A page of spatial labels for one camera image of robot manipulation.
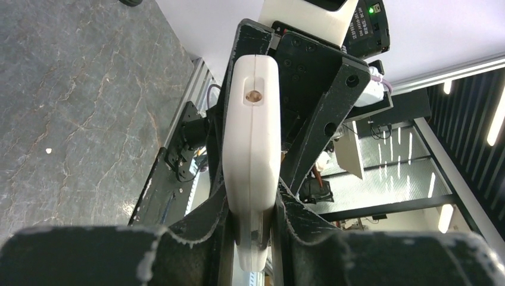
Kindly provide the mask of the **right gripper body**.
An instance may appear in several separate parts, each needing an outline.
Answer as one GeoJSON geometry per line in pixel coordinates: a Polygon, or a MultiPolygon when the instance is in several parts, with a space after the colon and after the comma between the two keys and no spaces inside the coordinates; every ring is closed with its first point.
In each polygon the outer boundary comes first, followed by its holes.
{"type": "Polygon", "coordinates": [[[279,65],[282,145],[280,176],[297,194],[319,154],[370,82],[369,66],[336,45],[279,21],[274,58],[279,65]]]}

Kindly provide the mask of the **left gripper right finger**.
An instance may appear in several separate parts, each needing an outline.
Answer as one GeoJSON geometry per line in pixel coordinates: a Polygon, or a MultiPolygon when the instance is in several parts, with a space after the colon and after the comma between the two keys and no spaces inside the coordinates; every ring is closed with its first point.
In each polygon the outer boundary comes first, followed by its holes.
{"type": "Polygon", "coordinates": [[[279,180],[272,225],[275,285],[345,285],[338,229],[297,199],[279,180]]]}

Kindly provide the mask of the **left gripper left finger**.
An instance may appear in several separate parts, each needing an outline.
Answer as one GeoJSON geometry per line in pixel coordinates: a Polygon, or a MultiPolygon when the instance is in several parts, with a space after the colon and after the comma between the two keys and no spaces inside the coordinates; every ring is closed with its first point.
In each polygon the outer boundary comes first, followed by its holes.
{"type": "Polygon", "coordinates": [[[225,185],[170,227],[172,285],[229,285],[229,207],[225,185]]]}

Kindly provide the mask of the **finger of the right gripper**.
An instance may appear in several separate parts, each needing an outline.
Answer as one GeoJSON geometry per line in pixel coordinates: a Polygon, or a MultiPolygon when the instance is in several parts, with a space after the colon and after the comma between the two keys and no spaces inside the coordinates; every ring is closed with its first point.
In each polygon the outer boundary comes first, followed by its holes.
{"type": "Polygon", "coordinates": [[[272,37],[273,29],[271,27],[247,18],[240,21],[236,29],[217,104],[207,111],[208,134],[206,144],[211,196],[218,191],[220,183],[223,182],[223,135],[235,63],[243,55],[266,55],[272,37]]]}

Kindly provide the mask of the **white remote control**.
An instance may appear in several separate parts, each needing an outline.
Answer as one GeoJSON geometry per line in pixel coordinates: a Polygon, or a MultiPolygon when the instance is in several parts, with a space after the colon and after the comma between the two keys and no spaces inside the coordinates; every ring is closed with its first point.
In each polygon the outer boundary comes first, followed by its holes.
{"type": "Polygon", "coordinates": [[[261,272],[281,163],[277,62],[244,55],[235,63],[223,138],[222,167],[239,264],[261,272]]]}

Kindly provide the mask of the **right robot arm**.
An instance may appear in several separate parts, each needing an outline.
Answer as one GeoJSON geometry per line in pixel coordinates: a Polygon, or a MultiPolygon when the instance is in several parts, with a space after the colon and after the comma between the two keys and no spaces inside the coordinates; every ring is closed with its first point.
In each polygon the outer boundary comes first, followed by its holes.
{"type": "Polygon", "coordinates": [[[264,1],[238,24],[211,117],[232,207],[301,188],[388,44],[382,1],[264,1]]]}

